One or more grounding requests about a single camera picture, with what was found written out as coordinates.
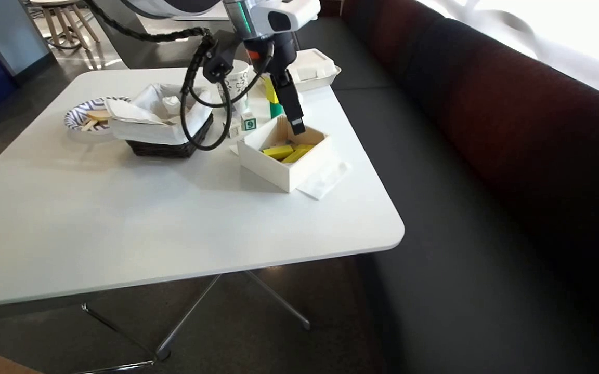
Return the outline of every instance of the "paper plate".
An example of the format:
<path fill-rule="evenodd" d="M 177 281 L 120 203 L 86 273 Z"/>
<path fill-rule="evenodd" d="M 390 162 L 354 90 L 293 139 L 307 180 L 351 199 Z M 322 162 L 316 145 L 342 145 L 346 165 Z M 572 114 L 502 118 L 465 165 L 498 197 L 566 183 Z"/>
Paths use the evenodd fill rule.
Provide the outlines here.
<path fill-rule="evenodd" d="M 108 130 L 108 121 L 95 121 L 92 123 L 89 113 L 108 113 L 106 111 L 106 100 L 122 100 L 129 102 L 127 98 L 95 98 L 89 102 L 81 102 L 76 103 L 72 111 L 67 113 L 67 127 L 72 130 L 81 130 L 81 134 L 104 134 Z"/>

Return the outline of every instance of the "white wall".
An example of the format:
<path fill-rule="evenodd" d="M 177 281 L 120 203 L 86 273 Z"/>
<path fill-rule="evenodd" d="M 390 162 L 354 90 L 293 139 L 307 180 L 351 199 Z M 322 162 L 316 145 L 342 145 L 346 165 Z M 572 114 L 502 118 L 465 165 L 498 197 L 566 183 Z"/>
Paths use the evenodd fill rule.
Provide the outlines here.
<path fill-rule="evenodd" d="M 48 55 L 48 46 L 19 0 L 0 0 L 0 58 L 14 76 Z"/>

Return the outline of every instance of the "metal table leg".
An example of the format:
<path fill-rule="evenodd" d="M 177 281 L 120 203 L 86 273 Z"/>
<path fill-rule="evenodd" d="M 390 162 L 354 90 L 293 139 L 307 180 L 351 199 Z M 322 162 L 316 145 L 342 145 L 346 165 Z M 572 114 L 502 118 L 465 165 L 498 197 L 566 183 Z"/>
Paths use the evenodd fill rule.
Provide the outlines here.
<path fill-rule="evenodd" d="M 63 13 L 63 9 L 50 9 L 51 15 L 55 15 L 55 21 L 60 25 L 60 34 L 59 34 L 59 47 L 60 51 L 78 51 L 83 43 L 76 40 L 76 32 L 71 30 L 71 25 L 67 22 L 67 15 Z"/>
<path fill-rule="evenodd" d="M 249 279 L 254 279 L 272 299 L 276 299 L 286 311 L 291 311 L 306 331 L 311 328 L 311 322 L 300 314 L 300 310 L 295 310 L 286 299 L 283 299 L 274 288 L 270 288 L 255 273 L 245 273 Z"/>
<path fill-rule="evenodd" d="M 291 311 L 306 331 L 311 328 L 311 322 L 300 314 L 286 299 L 283 299 L 276 292 L 272 292 L 258 275 L 254 273 L 245 273 L 249 279 L 254 279 L 255 284 L 260 284 L 272 299 L 276 299 L 286 311 Z M 95 372 L 129 372 L 129 369 L 140 369 L 140 368 L 150 368 L 156 365 L 158 361 L 167 361 L 170 358 L 169 345 L 173 342 L 174 334 L 180 331 L 180 326 L 192 319 L 192 314 L 198 310 L 198 306 L 204 301 L 204 298 L 213 288 L 213 284 L 223 279 L 213 276 L 212 283 L 199 294 L 199 298 L 189 303 L 189 308 L 184 310 L 184 314 L 174 322 L 174 326 L 167 333 L 167 336 L 158 342 L 158 348 L 153 351 L 147 351 L 143 345 L 140 345 L 129 333 L 124 333 L 122 328 L 119 328 L 113 321 L 104 319 L 101 314 L 97 314 L 94 308 L 89 308 L 87 303 L 81 306 L 81 310 L 92 316 L 95 322 L 104 324 L 108 331 L 113 331 L 115 334 L 119 334 L 120 338 L 129 341 L 130 345 L 134 345 L 145 359 L 140 361 L 129 361 L 129 364 L 119 364 L 119 365 L 108 365 L 108 368 L 97 368 L 97 369 L 87 369 L 83 374 L 95 374 Z"/>
<path fill-rule="evenodd" d="M 60 41 L 59 41 L 55 30 L 54 30 L 54 21 L 51 21 L 51 10 L 42 9 L 42 13 L 44 13 L 44 19 L 46 19 L 46 22 L 48 22 L 48 28 L 50 28 L 51 43 L 54 43 L 55 47 L 60 47 Z"/>
<path fill-rule="evenodd" d="M 101 65 L 106 63 L 106 56 L 104 56 L 104 47 L 100 46 L 100 40 L 95 36 L 95 32 L 89 28 L 89 22 L 86 21 L 86 17 L 78 13 L 78 9 L 72 4 L 71 10 L 74 13 L 76 21 L 83 25 L 83 30 L 89 34 L 89 37 L 94 40 L 94 46 L 97 51 L 97 56 L 101 61 Z"/>
<path fill-rule="evenodd" d="M 76 40 L 86 47 L 86 55 L 87 55 L 87 58 L 92 63 L 92 69 L 97 69 L 95 58 L 94 58 L 94 55 L 89 51 L 89 43 L 87 43 L 86 36 L 78 32 L 74 19 L 71 17 L 71 10 L 72 10 L 71 6 L 59 9 L 59 13 L 67 17 L 67 21 L 71 22 L 72 34 L 76 36 Z"/>

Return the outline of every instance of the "white table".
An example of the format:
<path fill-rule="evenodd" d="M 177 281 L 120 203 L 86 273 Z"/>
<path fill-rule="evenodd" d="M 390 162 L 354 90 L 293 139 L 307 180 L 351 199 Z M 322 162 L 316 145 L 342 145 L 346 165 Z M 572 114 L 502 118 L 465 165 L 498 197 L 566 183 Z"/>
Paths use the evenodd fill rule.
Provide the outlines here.
<path fill-rule="evenodd" d="M 130 98 L 180 80 L 182 69 L 86 72 L 0 156 L 0 303 L 369 254 L 401 242 L 403 223 L 328 87 L 304 93 L 306 123 L 333 137 L 351 170 L 321 202 L 241 168 L 228 145 L 189 161 L 138 159 L 124 141 L 81 139 L 65 127 L 67 111 L 83 100 Z"/>

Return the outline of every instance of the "black cable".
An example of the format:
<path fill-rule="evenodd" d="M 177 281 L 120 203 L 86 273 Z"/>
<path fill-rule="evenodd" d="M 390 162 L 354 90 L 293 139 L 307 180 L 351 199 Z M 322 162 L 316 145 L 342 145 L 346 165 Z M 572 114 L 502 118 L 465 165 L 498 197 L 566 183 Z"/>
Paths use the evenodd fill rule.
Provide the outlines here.
<path fill-rule="evenodd" d="M 255 76 L 249 81 L 249 86 L 243 87 L 243 92 L 241 92 L 238 96 L 235 96 L 235 98 L 231 100 L 231 103 L 238 102 L 245 93 L 249 93 L 252 87 L 255 86 L 255 81 L 260 80 L 260 75 L 261 75 L 261 72 L 255 72 Z M 204 102 L 204 100 L 193 92 L 193 86 L 189 86 L 189 93 L 192 93 L 192 98 L 193 98 L 195 102 L 199 102 L 199 103 L 204 103 L 204 106 L 208 106 L 208 108 L 225 108 L 225 106 L 228 106 L 226 102 L 220 102 L 220 103 Z"/>
<path fill-rule="evenodd" d="M 212 37 L 210 37 L 210 32 L 208 30 L 202 30 L 202 28 L 192 28 L 192 30 L 180 30 L 180 32 L 173 32 L 173 34 L 138 34 L 133 30 L 127 30 L 122 28 L 120 22 L 117 22 L 115 19 L 111 19 L 94 0 L 86 0 L 87 6 L 100 17 L 104 19 L 106 25 L 111 25 L 113 30 L 117 30 L 119 34 L 122 36 L 129 36 L 133 40 L 141 40 L 141 41 L 174 41 L 174 40 L 180 40 L 180 37 L 195 37 L 195 36 L 202 36 L 202 43 L 199 47 L 195 51 L 189 67 L 186 67 L 186 72 L 184 72 L 184 80 L 182 80 L 182 87 L 180 87 L 180 102 L 179 102 L 179 121 L 180 121 L 180 128 L 186 137 L 186 141 L 195 147 L 195 149 L 213 149 L 218 147 L 225 137 L 231 134 L 231 123 L 232 123 L 232 102 L 238 102 L 245 93 L 249 93 L 249 90 L 255 86 L 255 81 L 260 80 L 261 70 L 255 72 L 255 76 L 249 81 L 249 86 L 235 98 L 231 100 L 231 92 L 226 87 L 225 81 L 218 81 L 220 90 L 223 90 L 223 102 L 220 103 L 212 103 L 212 102 L 204 102 L 195 90 L 193 90 L 193 84 L 195 84 L 195 75 L 198 75 L 198 69 L 202 67 L 208 51 L 213 46 L 212 43 Z M 192 98 L 198 102 L 198 103 L 204 103 L 208 108 L 225 108 L 225 128 L 223 134 L 218 135 L 218 139 L 210 145 L 202 145 L 198 144 L 189 128 L 186 128 L 186 118 L 184 118 L 184 108 L 186 108 L 186 96 L 192 93 Z"/>
<path fill-rule="evenodd" d="M 122 28 L 120 22 L 117 22 L 115 19 L 111 19 L 94 0 L 86 0 L 87 6 L 106 21 L 108 28 L 120 32 L 122 36 L 129 36 L 133 40 L 141 40 L 141 41 L 174 41 L 180 37 L 195 37 L 195 36 L 205 36 L 208 30 L 202 28 L 192 28 L 192 30 L 180 30 L 180 32 L 173 32 L 173 34 L 140 34 L 133 30 Z"/>
<path fill-rule="evenodd" d="M 179 113 L 179 121 L 180 121 L 182 135 L 189 139 L 189 144 L 192 144 L 195 149 L 204 149 L 204 152 L 213 149 L 213 147 L 218 147 L 218 145 L 225 141 L 225 137 L 231 134 L 231 123 L 232 123 L 231 92 L 228 92 L 228 87 L 226 87 L 225 81 L 218 81 L 218 84 L 220 84 L 225 102 L 226 102 L 228 106 L 225 108 L 223 134 L 220 134 L 218 139 L 216 139 L 213 144 L 210 144 L 210 145 L 202 145 L 202 144 L 198 144 L 198 141 L 192 137 L 189 127 L 186 127 L 186 116 L 184 116 L 184 111 L 186 111 L 186 92 L 180 92 L 180 102 L 179 102 L 179 111 L 180 111 L 180 113 Z"/>

